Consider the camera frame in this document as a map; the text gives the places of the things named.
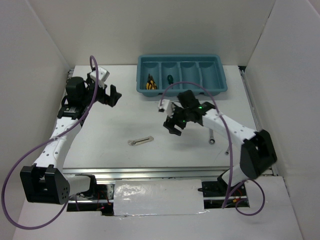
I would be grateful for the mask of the yellow black long-nose pliers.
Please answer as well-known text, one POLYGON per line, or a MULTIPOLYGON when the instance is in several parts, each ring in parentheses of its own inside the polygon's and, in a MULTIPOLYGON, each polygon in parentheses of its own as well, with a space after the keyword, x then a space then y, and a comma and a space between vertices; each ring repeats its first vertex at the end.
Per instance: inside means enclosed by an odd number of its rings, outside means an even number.
POLYGON ((157 89, 158 89, 158 87, 157 87, 157 85, 156 85, 156 82, 155 82, 153 76, 150 75, 150 74, 148 74, 145 88, 146 88, 147 90, 157 90, 157 89))

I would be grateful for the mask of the large silver ratchet wrench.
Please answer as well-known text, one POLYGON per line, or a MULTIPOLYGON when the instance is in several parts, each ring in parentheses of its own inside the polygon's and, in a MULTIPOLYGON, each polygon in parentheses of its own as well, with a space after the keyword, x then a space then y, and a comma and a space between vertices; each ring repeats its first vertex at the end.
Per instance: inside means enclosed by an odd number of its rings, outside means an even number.
POLYGON ((214 137, 214 131, 212 129, 209 129, 209 140, 208 140, 210 145, 214 145, 216 140, 214 137))

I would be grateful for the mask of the green stubby screwdriver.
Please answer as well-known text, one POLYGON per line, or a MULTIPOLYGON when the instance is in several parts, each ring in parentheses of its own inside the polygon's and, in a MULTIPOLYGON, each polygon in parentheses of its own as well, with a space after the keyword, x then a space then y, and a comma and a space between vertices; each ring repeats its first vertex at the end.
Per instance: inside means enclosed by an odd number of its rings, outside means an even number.
POLYGON ((174 83, 174 78, 171 74, 167 76, 167 81, 169 85, 172 85, 174 83))

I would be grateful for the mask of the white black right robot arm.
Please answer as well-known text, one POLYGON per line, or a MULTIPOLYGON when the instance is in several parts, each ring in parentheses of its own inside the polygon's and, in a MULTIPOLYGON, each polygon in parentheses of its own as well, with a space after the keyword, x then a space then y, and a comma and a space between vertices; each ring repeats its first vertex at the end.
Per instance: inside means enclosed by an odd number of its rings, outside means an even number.
POLYGON ((244 180, 257 179, 278 160, 266 130, 245 127, 218 111, 212 103, 200 103, 191 90, 179 93, 178 101, 179 105, 162 99, 158 105, 159 112, 167 114, 163 126, 170 134, 180 136, 187 123, 193 122, 218 133, 240 151, 239 163, 217 178, 216 190, 221 195, 229 196, 244 180))

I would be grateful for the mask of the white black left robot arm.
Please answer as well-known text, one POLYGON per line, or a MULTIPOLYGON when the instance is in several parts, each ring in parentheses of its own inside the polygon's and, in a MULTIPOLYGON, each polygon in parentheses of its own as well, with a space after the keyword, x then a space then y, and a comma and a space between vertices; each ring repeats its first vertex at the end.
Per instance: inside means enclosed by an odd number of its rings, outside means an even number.
POLYGON ((86 119, 85 112, 91 102, 114 107, 122 94, 110 85, 106 94, 105 81, 110 73, 100 67, 87 74, 87 78, 67 79, 66 95, 61 101, 52 141, 45 145, 40 156, 31 166, 24 166, 20 179, 26 199, 30 203, 65 204, 73 195, 82 194, 86 199, 97 197, 100 186, 91 174, 64 176, 63 165, 76 135, 86 119))

